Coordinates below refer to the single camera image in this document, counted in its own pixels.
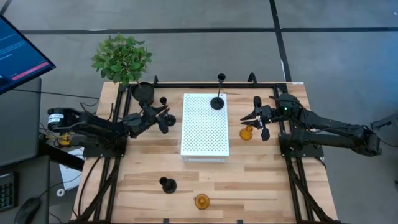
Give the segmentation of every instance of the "computer screen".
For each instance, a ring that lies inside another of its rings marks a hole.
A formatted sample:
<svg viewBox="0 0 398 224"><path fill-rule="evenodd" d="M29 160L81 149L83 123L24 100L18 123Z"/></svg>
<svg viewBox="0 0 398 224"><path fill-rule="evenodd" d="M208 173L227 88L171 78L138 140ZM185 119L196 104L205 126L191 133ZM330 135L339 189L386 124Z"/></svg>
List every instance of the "computer screen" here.
<svg viewBox="0 0 398 224"><path fill-rule="evenodd" d="M55 65L0 15L0 94L55 69Z"/></svg>

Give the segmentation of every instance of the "perforated board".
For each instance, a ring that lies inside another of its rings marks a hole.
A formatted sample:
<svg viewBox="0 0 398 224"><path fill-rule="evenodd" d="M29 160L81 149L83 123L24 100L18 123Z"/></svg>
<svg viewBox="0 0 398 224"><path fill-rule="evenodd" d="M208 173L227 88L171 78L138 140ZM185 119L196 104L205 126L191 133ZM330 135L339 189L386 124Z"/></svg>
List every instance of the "perforated board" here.
<svg viewBox="0 0 398 224"><path fill-rule="evenodd" d="M224 107L214 110L210 101L217 94L184 94L181 156L229 156L226 94Z"/></svg>

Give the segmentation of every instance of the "orange chess piece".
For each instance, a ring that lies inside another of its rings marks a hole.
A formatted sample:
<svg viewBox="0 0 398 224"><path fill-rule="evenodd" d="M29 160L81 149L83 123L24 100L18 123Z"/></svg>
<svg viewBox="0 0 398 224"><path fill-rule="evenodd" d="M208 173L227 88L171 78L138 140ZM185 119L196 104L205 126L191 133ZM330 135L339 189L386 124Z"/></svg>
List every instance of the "orange chess piece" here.
<svg viewBox="0 0 398 224"><path fill-rule="evenodd" d="M241 136L241 138L245 141L250 140L251 138L253 138L253 127L251 126L246 126L245 128L243 128L241 130L241 132L239 133L239 135Z"/></svg>
<svg viewBox="0 0 398 224"><path fill-rule="evenodd" d="M201 210L206 209L210 205L210 199L205 194L199 194L195 198L195 205Z"/></svg>

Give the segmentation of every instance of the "green leaves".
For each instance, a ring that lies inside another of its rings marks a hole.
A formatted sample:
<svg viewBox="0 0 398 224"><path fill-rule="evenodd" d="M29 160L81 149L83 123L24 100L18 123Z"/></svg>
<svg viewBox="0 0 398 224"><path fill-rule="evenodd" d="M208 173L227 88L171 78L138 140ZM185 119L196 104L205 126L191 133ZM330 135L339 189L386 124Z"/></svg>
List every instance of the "green leaves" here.
<svg viewBox="0 0 398 224"><path fill-rule="evenodd" d="M133 63L133 64L130 66L130 69L131 69L131 70L137 70L140 66L141 66L141 64L139 64L139 63Z"/></svg>
<svg viewBox="0 0 398 224"><path fill-rule="evenodd" d="M132 47L132 46L134 46L134 45L136 45L137 44L137 41L133 38L133 37L129 37L129 38L127 38L127 44L130 46L130 47Z"/></svg>
<svg viewBox="0 0 398 224"><path fill-rule="evenodd" d="M120 65L112 65L111 66L112 71L114 72L120 72L123 68Z"/></svg>
<svg viewBox="0 0 398 224"><path fill-rule="evenodd" d="M147 72L147 64L152 63L152 53L142 46L145 41L137 41L133 36L123 37L118 34L99 44L97 53L91 58L91 65L101 71L102 78L128 85L138 81L142 73Z"/></svg>
<svg viewBox="0 0 398 224"><path fill-rule="evenodd" d="M96 62L92 65L93 68L103 68L104 67L104 63L102 62Z"/></svg>

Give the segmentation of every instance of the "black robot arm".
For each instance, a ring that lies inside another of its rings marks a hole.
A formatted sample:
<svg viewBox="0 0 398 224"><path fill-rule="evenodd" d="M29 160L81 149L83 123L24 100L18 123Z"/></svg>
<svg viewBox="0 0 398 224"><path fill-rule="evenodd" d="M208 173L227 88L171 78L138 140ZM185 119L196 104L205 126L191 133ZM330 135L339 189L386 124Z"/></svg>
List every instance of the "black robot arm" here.
<svg viewBox="0 0 398 224"><path fill-rule="evenodd" d="M129 114L122 121L113 123L89 112L79 112L73 108L51 108L48 110L48 129L57 133L73 131L114 142L120 138L126 139L128 136L136 138L156 123L159 124L162 133L167 133L169 131L166 124L168 111L167 106L155 108L144 105L142 115Z"/></svg>
<svg viewBox="0 0 398 224"><path fill-rule="evenodd" d="M277 104L276 108L271 108L269 105L262 106L261 99L255 96L254 111L241 119L241 121L244 121L241 124L262 129L261 136L263 141L269 139L269 131L265 127L266 124L290 120L294 126L292 133L281 134L279 140L289 142L293 146L304 146L311 143L345 147L364 156L381 154L380 139L366 126L352 125L319 117L314 112L306 110L296 97L287 93L281 94L275 101ZM318 134L321 131L335 135Z"/></svg>

